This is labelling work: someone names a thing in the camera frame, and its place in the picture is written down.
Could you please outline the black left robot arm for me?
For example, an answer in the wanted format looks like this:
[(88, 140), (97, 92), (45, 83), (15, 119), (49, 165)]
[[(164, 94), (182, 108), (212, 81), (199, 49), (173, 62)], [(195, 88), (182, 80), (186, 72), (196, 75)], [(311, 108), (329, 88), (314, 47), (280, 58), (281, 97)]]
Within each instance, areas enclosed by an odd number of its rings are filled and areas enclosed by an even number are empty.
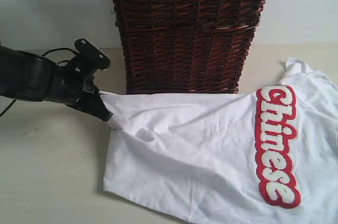
[(87, 41), (75, 43), (71, 60), (1, 46), (1, 96), (32, 102), (54, 102), (107, 122), (112, 117), (93, 82), (94, 73), (110, 67), (110, 59)]

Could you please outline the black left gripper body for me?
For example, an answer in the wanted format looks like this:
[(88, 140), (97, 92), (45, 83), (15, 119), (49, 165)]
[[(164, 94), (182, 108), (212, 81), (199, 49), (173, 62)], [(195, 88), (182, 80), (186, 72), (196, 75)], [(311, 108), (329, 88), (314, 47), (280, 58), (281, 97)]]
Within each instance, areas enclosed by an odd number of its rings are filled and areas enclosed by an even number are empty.
[(89, 59), (74, 57), (56, 63), (44, 101), (75, 105), (80, 99), (95, 95), (97, 87), (93, 74), (97, 66)]

